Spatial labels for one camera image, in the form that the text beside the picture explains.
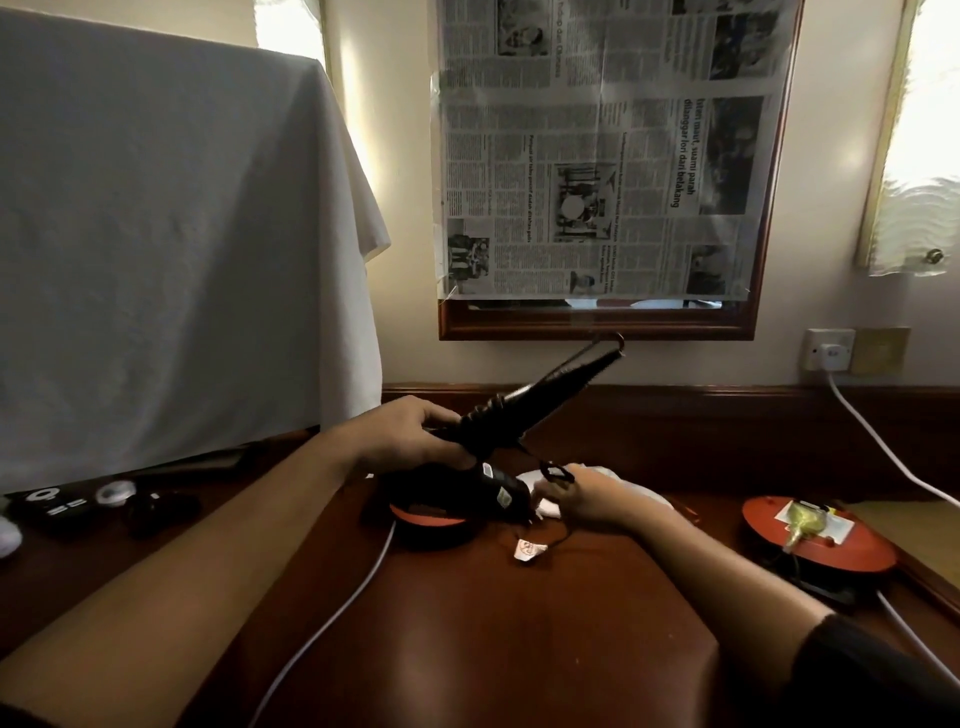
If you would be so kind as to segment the large white cover sheet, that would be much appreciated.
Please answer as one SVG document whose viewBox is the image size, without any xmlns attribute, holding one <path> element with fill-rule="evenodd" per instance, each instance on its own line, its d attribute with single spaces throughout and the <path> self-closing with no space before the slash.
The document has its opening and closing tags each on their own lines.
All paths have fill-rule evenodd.
<svg viewBox="0 0 960 728">
<path fill-rule="evenodd" d="M 0 7 L 0 494 L 379 406 L 389 245 L 318 60 Z"/>
</svg>

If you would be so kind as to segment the black sleeve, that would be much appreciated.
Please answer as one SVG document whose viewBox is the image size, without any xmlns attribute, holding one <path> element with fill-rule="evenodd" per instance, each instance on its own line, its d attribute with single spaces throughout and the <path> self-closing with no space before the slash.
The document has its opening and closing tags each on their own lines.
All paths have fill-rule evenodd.
<svg viewBox="0 0 960 728">
<path fill-rule="evenodd" d="M 960 728 L 960 688 L 831 615 L 798 650 L 774 716 L 779 728 Z"/>
</svg>

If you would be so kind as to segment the person's right forearm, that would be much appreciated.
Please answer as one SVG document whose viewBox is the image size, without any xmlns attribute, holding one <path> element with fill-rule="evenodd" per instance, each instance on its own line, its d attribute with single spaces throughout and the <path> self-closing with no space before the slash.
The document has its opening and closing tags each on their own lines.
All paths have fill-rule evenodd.
<svg viewBox="0 0 960 728">
<path fill-rule="evenodd" d="M 738 671 L 779 698 L 801 647 L 834 611 L 645 496 L 623 522 Z"/>
</svg>

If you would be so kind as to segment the person's left forearm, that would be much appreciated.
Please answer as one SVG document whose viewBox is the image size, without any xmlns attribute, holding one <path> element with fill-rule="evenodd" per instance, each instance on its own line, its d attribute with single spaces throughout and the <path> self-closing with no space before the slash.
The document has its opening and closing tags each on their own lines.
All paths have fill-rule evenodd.
<svg viewBox="0 0 960 728">
<path fill-rule="evenodd" d="M 331 433 L 0 661 L 0 728 L 173 728 L 360 460 Z"/>
</svg>

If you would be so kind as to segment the beige window frame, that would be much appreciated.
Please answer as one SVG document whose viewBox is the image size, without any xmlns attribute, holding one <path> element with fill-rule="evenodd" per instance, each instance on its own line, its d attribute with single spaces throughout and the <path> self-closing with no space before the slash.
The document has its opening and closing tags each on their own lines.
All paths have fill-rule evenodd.
<svg viewBox="0 0 960 728">
<path fill-rule="evenodd" d="M 901 13 L 895 37 L 894 54 L 887 83 L 886 97 L 883 104 L 883 115 L 870 171 L 870 183 L 853 261 L 854 267 L 862 271 L 868 271 L 871 265 L 874 249 L 874 228 L 877 223 L 882 200 L 885 165 L 905 94 L 912 32 L 918 13 L 924 2 L 925 0 L 902 0 L 901 2 Z"/>
</svg>

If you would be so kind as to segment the beige wall plate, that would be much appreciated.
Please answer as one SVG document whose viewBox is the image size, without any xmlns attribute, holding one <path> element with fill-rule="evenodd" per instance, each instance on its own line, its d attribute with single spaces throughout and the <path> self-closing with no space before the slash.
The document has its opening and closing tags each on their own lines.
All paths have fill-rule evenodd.
<svg viewBox="0 0 960 728">
<path fill-rule="evenodd" d="M 848 372 L 859 378 L 900 375 L 910 335 L 909 326 L 857 328 Z"/>
</svg>

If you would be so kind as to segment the person's right hand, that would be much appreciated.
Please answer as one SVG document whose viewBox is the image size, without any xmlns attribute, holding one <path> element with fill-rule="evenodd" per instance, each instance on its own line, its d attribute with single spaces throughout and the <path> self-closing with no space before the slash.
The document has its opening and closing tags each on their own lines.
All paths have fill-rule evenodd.
<svg viewBox="0 0 960 728">
<path fill-rule="evenodd" d="M 629 528 L 643 507 L 657 504 L 642 493 L 623 487 L 617 480 L 580 464 L 570 463 L 562 469 L 564 476 L 552 474 L 542 479 L 576 480 L 580 484 L 580 518 L 572 523 L 564 520 L 570 526 L 622 530 Z"/>
</svg>

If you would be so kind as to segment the white paper label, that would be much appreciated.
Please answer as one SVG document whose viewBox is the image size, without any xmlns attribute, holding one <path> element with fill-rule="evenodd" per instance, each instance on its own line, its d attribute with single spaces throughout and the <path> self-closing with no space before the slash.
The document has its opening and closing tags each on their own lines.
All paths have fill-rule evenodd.
<svg viewBox="0 0 960 728">
<path fill-rule="evenodd" d="M 790 500 L 786 505 L 781 507 L 780 510 L 774 515 L 774 519 L 777 522 L 783 524 L 784 530 L 787 532 L 787 538 L 788 538 L 788 530 L 786 525 L 785 514 L 786 514 L 786 506 L 790 502 L 792 502 L 792 500 Z M 820 535 L 806 538 L 804 540 L 810 540 L 813 538 L 822 538 L 822 539 L 834 542 L 835 545 L 842 545 L 846 541 L 846 539 L 848 538 L 852 530 L 854 529 L 855 523 L 851 519 L 848 519 L 844 516 L 836 515 L 833 509 L 830 509 L 824 506 L 820 506 L 820 507 L 822 507 L 824 510 L 828 511 L 829 513 L 827 517 L 828 518 L 827 527 L 823 529 Z"/>
</svg>

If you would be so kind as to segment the white patterned curtain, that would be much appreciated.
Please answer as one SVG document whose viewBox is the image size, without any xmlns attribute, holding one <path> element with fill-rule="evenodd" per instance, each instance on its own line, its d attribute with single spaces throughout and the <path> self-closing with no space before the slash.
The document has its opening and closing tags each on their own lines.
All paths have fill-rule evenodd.
<svg viewBox="0 0 960 728">
<path fill-rule="evenodd" d="M 872 277 L 937 276 L 960 253 L 960 0 L 924 0 L 873 229 Z"/>
</svg>

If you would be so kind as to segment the yellow green packet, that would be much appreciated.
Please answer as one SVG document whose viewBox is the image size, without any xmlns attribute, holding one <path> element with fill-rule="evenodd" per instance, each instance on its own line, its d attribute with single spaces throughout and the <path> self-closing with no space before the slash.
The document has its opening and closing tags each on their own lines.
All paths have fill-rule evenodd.
<svg viewBox="0 0 960 728">
<path fill-rule="evenodd" d="M 820 506 L 804 501 L 790 501 L 784 514 L 788 538 L 781 551 L 792 554 L 802 540 L 820 535 L 828 526 L 829 515 L 829 511 Z"/>
</svg>

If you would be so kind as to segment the black curling iron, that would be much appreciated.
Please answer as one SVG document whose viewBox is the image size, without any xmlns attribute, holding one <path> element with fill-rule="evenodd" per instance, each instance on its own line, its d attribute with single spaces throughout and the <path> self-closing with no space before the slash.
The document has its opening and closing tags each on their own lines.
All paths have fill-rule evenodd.
<svg viewBox="0 0 960 728">
<path fill-rule="evenodd" d="M 478 461 L 497 450 L 521 450 L 528 431 L 546 421 L 625 354 L 619 334 L 596 337 L 537 381 L 496 394 L 457 422 L 429 429 L 438 439 L 462 446 Z"/>
</svg>

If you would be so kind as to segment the white wall socket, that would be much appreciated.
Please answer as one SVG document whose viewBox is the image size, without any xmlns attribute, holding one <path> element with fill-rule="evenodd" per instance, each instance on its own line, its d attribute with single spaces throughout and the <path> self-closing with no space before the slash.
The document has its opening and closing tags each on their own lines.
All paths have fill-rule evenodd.
<svg viewBox="0 0 960 728">
<path fill-rule="evenodd" d="M 807 329 L 800 348 L 799 370 L 804 373 L 848 373 L 856 338 L 857 331 L 853 328 Z"/>
</svg>

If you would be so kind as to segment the black remote control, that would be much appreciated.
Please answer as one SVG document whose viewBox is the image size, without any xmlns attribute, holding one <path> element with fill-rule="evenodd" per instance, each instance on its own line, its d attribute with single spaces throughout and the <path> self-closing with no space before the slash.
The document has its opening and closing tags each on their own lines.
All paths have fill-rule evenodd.
<svg viewBox="0 0 960 728">
<path fill-rule="evenodd" d="M 18 523 L 48 533 L 67 533 L 89 525 L 96 504 L 66 487 L 17 491 L 6 495 L 7 512 Z"/>
</svg>

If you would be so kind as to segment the white cloth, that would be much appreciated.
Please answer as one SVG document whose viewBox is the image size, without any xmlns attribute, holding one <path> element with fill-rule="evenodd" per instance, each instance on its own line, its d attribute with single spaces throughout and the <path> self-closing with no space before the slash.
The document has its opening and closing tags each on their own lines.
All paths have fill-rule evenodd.
<svg viewBox="0 0 960 728">
<path fill-rule="evenodd" d="M 643 487 L 639 484 L 625 480 L 624 478 L 617 475 L 613 470 L 609 469 L 608 467 L 586 466 L 586 465 L 581 465 L 581 466 L 588 468 L 589 470 L 594 471 L 595 473 L 599 473 L 609 479 L 616 480 L 621 485 L 623 485 L 623 487 L 628 488 L 631 491 L 634 491 L 638 494 L 642 494 L 643 496 L 645 496 L 646 498 L 652 501 L 656 501 L 659 504 L 663 504 L 671 509 L 674 509 L 674 506 L 661 494 L 655 491 L 652 491 L 646 487 Z M 542 479 L 542 477 L 543 475 L 539 470 L 525 471 L 517 476 L 517 478 L 526 485 L 526 487 L 528 488 L 531 494 L 533 494 L 535 485 Z M 540 501 L 536 507 L 535 513 L 536 513 L 536 516 L 541 520 L 544 520 L 544 519 L 561 520 L 562 519 L 559 506 L 555 502 L 549 499 L 544 499 Z"/>
</svg>

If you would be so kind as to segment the person's left hand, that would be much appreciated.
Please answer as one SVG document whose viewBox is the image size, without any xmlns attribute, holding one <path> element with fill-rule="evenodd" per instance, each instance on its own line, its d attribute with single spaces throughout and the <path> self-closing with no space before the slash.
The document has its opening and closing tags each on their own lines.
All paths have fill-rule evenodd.
<svg viewBox="0 0 960 728">
<path fill-rule="evenodd" d="M 425 466 L 422 438 L 438 437 L 431 428 L 452 426 L 460 420 L 448 408 L 406 395 L 337 426 L 335 439 L 350 461 L 366 473 L 408 471 Z"/>
</svg>

